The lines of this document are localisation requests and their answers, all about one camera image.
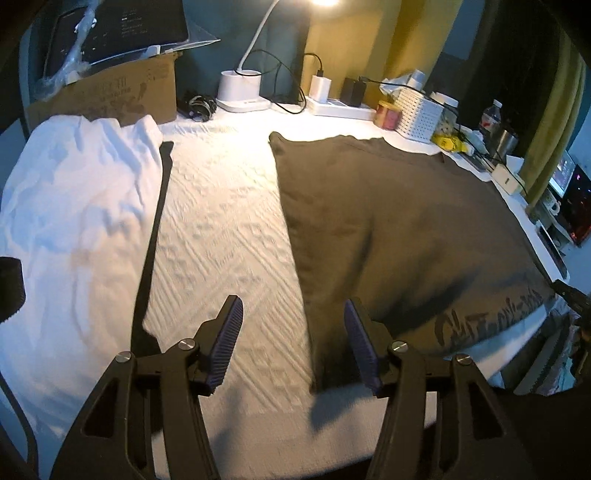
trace desk lamp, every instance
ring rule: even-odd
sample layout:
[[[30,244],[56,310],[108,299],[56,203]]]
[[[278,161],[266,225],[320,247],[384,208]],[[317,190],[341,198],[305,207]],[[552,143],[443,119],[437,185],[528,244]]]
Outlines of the desk lamp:
[[[224,110],[234,113],[254,112],[257,110],[266,110],[271,106],[271,102],[263,98],[259,93],[261,90],[261,72],[256,70],[244,70],[244,62],[250,55],[262,28],[267,23],[271,12],[281,0],[273,0],[273,3],[267,10],[259,25],[251,44],[246,49],[246,53],[234,70],[222,72],[220,87],[217,92],[217,104]],[[330,7],[336,5],[338,0],[311,0],[315,5]]]

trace cardboard box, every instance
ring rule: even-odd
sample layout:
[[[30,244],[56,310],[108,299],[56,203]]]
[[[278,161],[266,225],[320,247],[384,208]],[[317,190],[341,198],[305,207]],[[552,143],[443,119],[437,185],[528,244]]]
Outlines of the cardboard box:
[[[29,130],[53,115],[83,115],[88,120],[116,118],[122,127],[148,114],[157,124],[170,122],[177,114],[177,56],[170,53],[130,61],[67,85],[49,101],[29,106]]]

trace small white box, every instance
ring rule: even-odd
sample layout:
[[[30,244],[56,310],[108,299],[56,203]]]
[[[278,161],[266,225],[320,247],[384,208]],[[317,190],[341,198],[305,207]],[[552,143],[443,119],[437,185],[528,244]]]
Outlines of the small white box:
[[[513,195],[514,193],[520,193],[521,190],[523,190],[523,187],[520,185],[520,182],[523,183],[523,180],[520,178],[520,176],[513,176],[513,174],[509,170],[507,170],[507,167],[500,163],[492,171],[492,178],[501,187],[503,187],[503,189],[509,195]]]

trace white lamp base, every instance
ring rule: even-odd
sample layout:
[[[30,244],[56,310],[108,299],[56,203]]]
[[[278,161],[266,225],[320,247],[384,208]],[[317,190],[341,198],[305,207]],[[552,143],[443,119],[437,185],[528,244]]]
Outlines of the white lamp base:
[[[256,112],[258,110],[267,110],[271,107],[271,102],[263,97],[257,97],[251,100],[241,100],[237,102],[225,102],[217,98],[216,102],[224,110],[232,113]]]
[[[242,70],[241,72],[243,75],[239,75],[233,70],[222,72],[216,98],[217,104],[224,110],[234,113],[267,110],[271,106],[271,102],[259,94],[261,72],[256,70]]]

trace white storage basket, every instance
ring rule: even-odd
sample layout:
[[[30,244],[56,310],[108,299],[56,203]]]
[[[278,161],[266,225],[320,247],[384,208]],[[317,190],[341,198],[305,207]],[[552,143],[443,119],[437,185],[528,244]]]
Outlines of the white storage basket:
[[[402,89],[394,104],[402,110],[396,131],[409,140],[429,143],[443,107],[426,99],[422,93],[406,88]]]

